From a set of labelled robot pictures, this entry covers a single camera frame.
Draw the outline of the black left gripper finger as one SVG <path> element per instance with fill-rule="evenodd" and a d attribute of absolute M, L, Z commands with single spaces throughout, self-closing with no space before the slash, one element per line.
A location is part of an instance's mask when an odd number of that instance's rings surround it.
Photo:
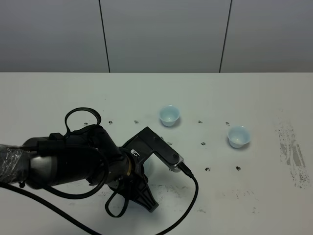
<path fill-rule="evenodd" d="M 145 180 L 135 180 L 132 182 L 130 200 L 141 205 L 148 212 L 153 212 L 158 207 L 158 203 L 154 199 Z"/>

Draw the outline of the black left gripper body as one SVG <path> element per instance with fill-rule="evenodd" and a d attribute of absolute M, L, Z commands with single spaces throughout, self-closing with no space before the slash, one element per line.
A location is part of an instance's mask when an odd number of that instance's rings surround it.
<path fill-rule="evenodd" d="M 134 157 L 126 149 L 113 146 L 107 148 L 107 158 L 109 162 L 109 175 L 107 185 L 117 193 L 131 193 L 132 182 L 135 180 L 148 179 L 144 174 L 142 166 L 142 175 L 134 171 Z"/>

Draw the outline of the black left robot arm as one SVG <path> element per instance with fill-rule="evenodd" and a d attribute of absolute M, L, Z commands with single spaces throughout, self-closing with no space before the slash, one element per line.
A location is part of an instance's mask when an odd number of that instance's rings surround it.
<path fill-rule="evenodd" d="M 0 181 L 44 189 L 70 200 L 88 198 L 108 185 L 115 194 L 152 212 L 158 207 L 144 169 L 130 151 L 91 125 L 65 135 L 30 138 L 21 146 L 0 147 Z"/>

